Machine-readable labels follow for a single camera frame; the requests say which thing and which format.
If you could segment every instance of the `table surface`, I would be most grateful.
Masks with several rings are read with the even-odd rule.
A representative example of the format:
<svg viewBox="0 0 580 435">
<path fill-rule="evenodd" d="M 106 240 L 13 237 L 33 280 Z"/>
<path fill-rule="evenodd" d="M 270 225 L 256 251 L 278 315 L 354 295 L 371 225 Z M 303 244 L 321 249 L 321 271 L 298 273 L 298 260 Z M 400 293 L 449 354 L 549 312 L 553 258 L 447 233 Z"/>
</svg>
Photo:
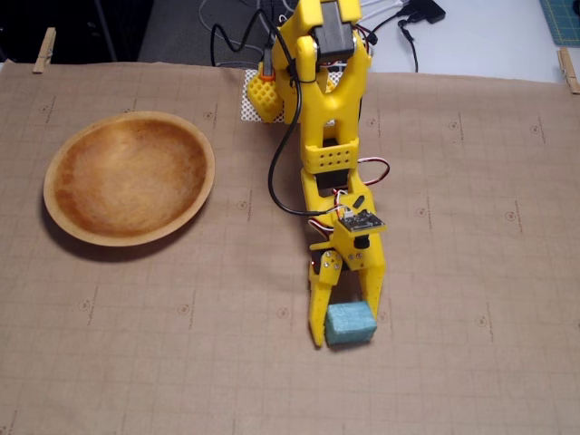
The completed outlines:
<svg viewBox="0 0 580 435">
<path fill-rule="evenodd" d="M 389 1 L 364 7 L 363 13 L 367 15 Z M 438 2 L 447 12 L 443 21 L 409 26 L 416 41 L 421 73 L 564 81 L 556 55 L 558 47 L 538 0 Z M 372 28 L 395 11 L 386 11 L 363 24 Z M 376 47 L 372 71 L 412 72 L 411 48 L 397 24 L 384 26 L 379 38 L 381 43 Z M 580 71 L 580 48 L 568 51 Z"/>
</svg>

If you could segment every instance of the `clothespin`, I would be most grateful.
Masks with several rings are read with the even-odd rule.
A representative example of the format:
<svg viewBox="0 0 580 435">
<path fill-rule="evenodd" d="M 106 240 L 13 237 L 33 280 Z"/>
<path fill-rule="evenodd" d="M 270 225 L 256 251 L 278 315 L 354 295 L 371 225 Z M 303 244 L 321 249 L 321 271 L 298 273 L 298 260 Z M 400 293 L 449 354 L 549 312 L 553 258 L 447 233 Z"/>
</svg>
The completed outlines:
<svg viewBox="0 0 580 435">
<path fill-rule="evenodd" d="M 567 48 L 561 48 L 558 52 L 558 61 L 560 62 L 560 69 L 564 75 L 565 80 L 570 86 L 571 93 L 580 93 L 580 84 L 576 79 L 576 73 L 574 71 L 574 66 L 572 65 L 572 59 L 570 58 L 570 53 Z"/>
<path fill-rule="evenodd" d="M 40 47 L 38 58 L 34 64 L 33 73 L 42 74 L 44 72 L 44 66 L 51 62 L 51 58 L 53 57 L 54 39 L 56 39 L 56 29 L 54 27 L 49 27 L 46 29 L 46 34 L 44 34 L 43 44 Z"/>
</svg>

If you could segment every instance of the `wooden bowl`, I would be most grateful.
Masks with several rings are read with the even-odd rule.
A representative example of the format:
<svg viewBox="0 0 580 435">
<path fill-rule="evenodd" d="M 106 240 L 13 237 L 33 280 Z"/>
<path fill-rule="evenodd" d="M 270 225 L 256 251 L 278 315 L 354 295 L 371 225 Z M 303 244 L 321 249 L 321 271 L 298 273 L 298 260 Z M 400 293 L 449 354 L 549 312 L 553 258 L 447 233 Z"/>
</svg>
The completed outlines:
<svg viewBox="0 0 580 435">
<path fill-rule="evenodd" d="M 208 197 L 214 154 L 206 136 L 167 113 L 124 113 L 68 139 L 44 178 L 44 202 L 72 236 L 107 247 L 164 237 Z"/>
</svg>

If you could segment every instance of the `red and white wire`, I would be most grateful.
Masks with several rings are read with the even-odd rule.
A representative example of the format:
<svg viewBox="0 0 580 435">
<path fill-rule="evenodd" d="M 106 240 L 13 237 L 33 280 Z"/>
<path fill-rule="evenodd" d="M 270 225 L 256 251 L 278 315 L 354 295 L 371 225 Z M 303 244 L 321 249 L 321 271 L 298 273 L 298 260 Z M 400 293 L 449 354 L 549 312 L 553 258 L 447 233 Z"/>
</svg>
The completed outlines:
<svg viewBox="0 0 580 435">
<path fill-rule="evenodd" d="M 318 233 L 321 236 L 323 236 L 326 240 L 328 240 L 330 238 L 329 233 L 332 233 L 334 231 L 334 228 L 327 227 L 326 225 L 324 225 L 323 223 L 321 223 L 317 219 L 314 219 L 313 217 L 308 219 L 308 225 L 310 225 L 312 228 L 314 228 L 316 231 L 318 231 Z"/>
<path fill-rule="evenodd" d="M 371 179 L 370 181 L 364 181 L 365 186 L 372 186 L 373 184 L 377 184 L 378 182 L 382 181 L 387 175 L 389 175 L 389 172 L 391 172 L 391 165 L 386 159 L 383 159 L 382 157 L 364 157 L 358 160 L 359 163 L 366 163 L 369 161 L 378 161 L 380 163 L 384 163 L 387 168 L 378 178 Z"/>
</svg>

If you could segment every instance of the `foam cube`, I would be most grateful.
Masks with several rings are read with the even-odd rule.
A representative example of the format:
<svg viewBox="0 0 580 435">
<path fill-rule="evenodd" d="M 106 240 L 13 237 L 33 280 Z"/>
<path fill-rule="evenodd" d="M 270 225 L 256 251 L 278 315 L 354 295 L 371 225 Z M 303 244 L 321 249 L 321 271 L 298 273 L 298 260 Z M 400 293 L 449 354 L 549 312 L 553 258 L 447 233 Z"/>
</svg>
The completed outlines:
<svg viewBox="0 0 580 435">
<path fill-rule="evenodd" d="M 325 331 L 329 346 L 368 342 L 376 329 L 377 323 L 366 302 L 328 305 Z"/>
</svg>

